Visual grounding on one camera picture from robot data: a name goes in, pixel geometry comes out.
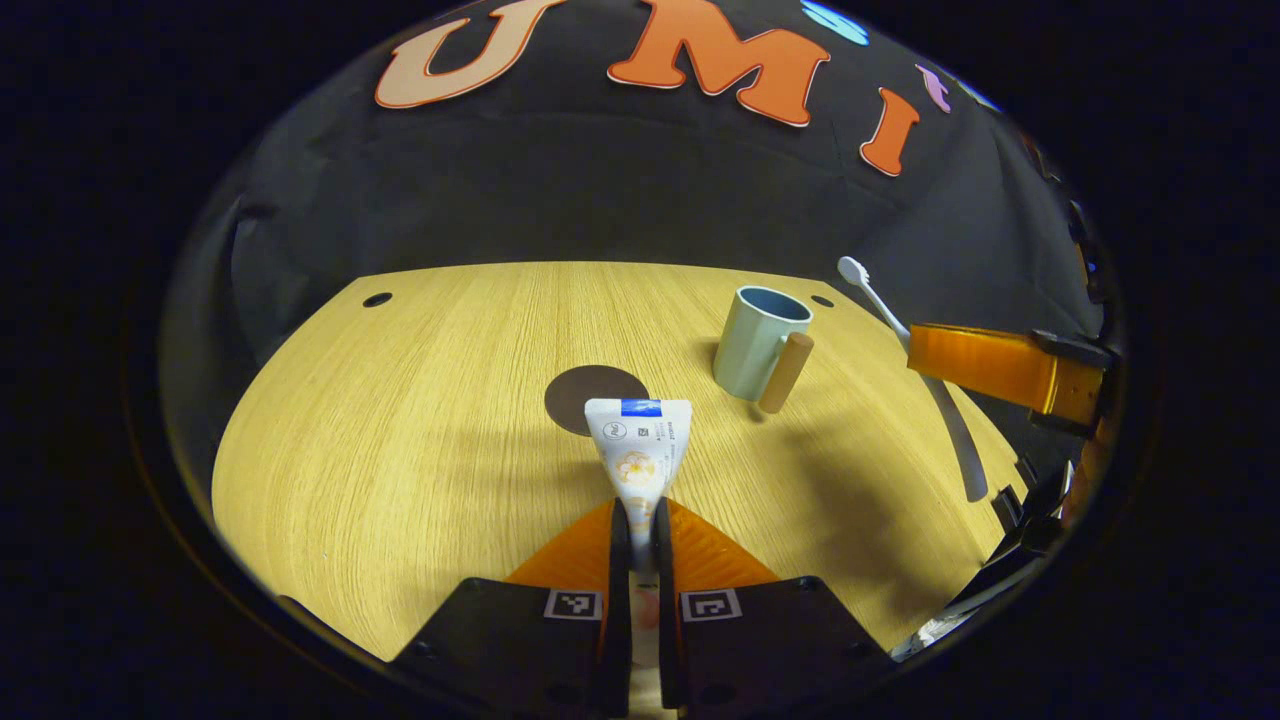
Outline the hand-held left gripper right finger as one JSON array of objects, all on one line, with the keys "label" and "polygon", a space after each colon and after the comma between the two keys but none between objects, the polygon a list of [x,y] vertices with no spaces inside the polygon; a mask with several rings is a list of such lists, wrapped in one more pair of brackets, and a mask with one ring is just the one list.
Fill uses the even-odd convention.
[{"label": "hand-held left gripper right finger", "polygon": [[782,579],[685,506],[655,511],[660,697],[682,719],[819,719],[896,664],[819,577]]}]

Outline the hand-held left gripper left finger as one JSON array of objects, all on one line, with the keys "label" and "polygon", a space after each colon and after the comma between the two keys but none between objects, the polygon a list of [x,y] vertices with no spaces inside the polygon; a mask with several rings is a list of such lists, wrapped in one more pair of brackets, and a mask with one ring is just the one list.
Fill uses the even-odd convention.
[{"label": "hand-held left gripper left finger", "polygon": [[622,503],[603,503],[507,579],[462,580],[392,669],[471,717],[623,717],[631,557]]}]

